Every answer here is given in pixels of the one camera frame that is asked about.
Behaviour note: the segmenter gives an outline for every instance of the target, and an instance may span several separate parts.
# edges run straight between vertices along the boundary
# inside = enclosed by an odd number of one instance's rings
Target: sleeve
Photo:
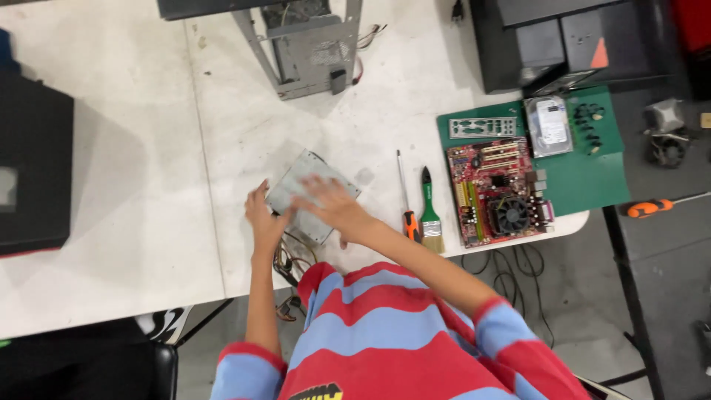
[[[515,372],[511,383],[519,398],[590,399],[568,367],[536,337],[506,300],[489,300],[472,320],[479,351]]]
[[[253,343],[232,343],[220,353],[210,400],[276,400],[287,363]]]

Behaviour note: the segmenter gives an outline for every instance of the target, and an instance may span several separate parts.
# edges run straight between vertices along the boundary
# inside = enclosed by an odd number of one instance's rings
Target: green brush handle
[[[424,192],[424,213],[422,213],[421,220],[423,222],[439,221],[439,216],[432,207],[432,183],[423,184],[422,191]]]

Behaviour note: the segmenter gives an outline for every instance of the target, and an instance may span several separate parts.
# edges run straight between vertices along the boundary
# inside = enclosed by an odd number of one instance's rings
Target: orange handle
[[[405,212],[405,236],[410,238],[410,240],[416,241],[422,244],[422,237],[419,235],[419,227],[417,226],[417,219],[415,219],[415,213],[412,211]]]
[[[674,208],[674,203],[669,200],[651,200],[645,203],[635,204],[629,210],[627,215],[632,218],[647,218],[659,211],[668,211]]]

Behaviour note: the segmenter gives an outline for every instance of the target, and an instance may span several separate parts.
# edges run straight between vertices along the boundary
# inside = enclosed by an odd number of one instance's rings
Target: screwdriver
[[[407,201],[407,187],[405,187],[405,172],[402,170],[402,157],[397,151],[397,164],[400,167],[400,184],[402,185],[402,197],[405,199],[405,236],[422,244],[422,237],[419,234],[415,213],[410,210],[410,203]]]
[[[635,204],[629,210],[627,215],[632,218],[647,218],[658,213],[659,211],[669,211],[674,208],[675,204],[683,203],[684,201],[695,200],[701,197],[711,196],[711,191],[704,193],[692,194],[691,196],[680,197],[672,200],[650,200],[644,203]]]

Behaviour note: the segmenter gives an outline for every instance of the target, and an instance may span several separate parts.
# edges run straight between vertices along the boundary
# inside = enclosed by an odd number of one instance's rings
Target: child
[[[304,180],[321,206],[294,198],[273,217],[267,181],[245,203],[255,235],[247,334],[220,354],[212,399],[589,399],[570,370],[496,292],[369,215],[335,180]],[[308,305],[291,363],[281,357],[272,256],[296,209],[399,265],[345,277],[308,269]]]

